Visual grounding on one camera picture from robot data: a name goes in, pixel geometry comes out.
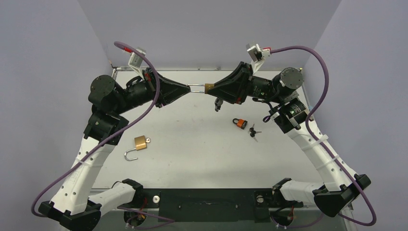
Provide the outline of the large brass padlock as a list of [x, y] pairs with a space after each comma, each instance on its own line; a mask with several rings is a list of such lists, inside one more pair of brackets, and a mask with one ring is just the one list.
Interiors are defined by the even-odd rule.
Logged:
[[147, 148], [147, 145], [151, 142], [151, 138], [146, 137], [146, 136], [139, 136], [139, 137], [135, 137], [134, 138], [134, 144], [135, 147], [132, 149], [129, 149], [127, 151], [125, 151], [124, 153], [124, 159], [126, 161], [135, 161], [138, 160], [138, 157], [130, 157], [129, 153], [130, 152], [136, 152], [136, 151], [140, 151], [140, 150], [144, 150]]

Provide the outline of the small black keys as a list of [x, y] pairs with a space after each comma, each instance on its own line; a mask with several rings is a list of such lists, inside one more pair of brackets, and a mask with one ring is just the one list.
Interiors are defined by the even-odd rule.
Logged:
[[222, 99], [216, 98], [216, 100], [215, 100], [215, 111], [216, 111], [216, 112], [219, 112], [219, 111], [220, 111], [223, 102], [224, 102], [224, 101], [223, 101]]

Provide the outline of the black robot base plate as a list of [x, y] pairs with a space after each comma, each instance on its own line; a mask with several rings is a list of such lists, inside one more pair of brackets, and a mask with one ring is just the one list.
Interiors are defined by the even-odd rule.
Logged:
[[271, 188], [255, 189], [144, 189], [125, 207], [158, 209], [159, 216], [177, 222], [235, 222], [252, 220], [269, 223], [280, 208], [302, 208], [302, 202], [287, 202], [274, 196]]

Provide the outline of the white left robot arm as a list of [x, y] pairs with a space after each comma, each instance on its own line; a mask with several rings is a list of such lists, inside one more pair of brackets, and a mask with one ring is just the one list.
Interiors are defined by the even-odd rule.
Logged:
[[130, 179], [97, 195], [91, 188], [107, 157], [118, 145], [123, 132], [132, 126], [123, 113], [145, 103], [162, 107], [190, 93], [188, 85], [175, 82], [147, 68], [121, 87], [111, 76], [96, 77], [89, 101], [92, 115], [84, 130], [81, 146], [71, 169], [59, 177], [62, 183], [49, 201], [36, 200], [32, 212], [53, 219], [71, 231], [91, 231], [100, 218], [123, 204], [138, 207], [143, 186]]

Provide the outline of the black headed key bunch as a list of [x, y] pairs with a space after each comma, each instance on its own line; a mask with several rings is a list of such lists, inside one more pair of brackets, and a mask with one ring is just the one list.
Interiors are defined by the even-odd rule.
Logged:
[[261, 131], [256, 131], [255, 130], [255, 124], [253, 124], [249, 130], [248, 130], [248, 134], [250, 135], [250, 137], [252, 137], [256, 142], [258, 142], [257, 138], [256, 138], [256, 134], [261, 133]]

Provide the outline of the small brass padlock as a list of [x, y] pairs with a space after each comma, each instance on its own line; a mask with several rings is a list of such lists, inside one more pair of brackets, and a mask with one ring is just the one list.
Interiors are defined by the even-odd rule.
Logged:
[[191, 93], [209, 94], [209, 91], [214, 88], [214, 84], [188, 84]]

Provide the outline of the orange round padlock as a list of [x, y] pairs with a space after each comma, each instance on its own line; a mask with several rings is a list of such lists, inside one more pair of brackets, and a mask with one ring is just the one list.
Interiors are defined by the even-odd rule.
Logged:
[[232, 120], [233, 124], [235, 124], [237, 127], [239, 127], [240, 129], [245, 129], [248, 121], [244, 120], [244, 119], [238, 119], [238, 118], [234, 118]]

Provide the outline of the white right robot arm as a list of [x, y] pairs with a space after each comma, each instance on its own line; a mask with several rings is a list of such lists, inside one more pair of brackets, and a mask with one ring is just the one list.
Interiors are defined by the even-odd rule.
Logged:
[[272, 201], [277, 205], [287, 202], [316, 205], [323, 214], [334, 217], [371, 181], [368, 176], [357, 174], [340, 158], [316, 121], [308, 117], [308, 108], [298, 99], [297, 93], [303, 82], [301, 71], [293, 67], [283, 69], [273, 79], [266, 79], [255, 76], [251, 65], [241, 62], [227, 77], [205, 84], [204, 91], [217, 98], [217, 110], [222, 102], [241, 104], [247, 97], [262, 103], [275, 103], [269, 110], [269, 118], [300, 147], [322, 181], [283, 179], [273, 186]]

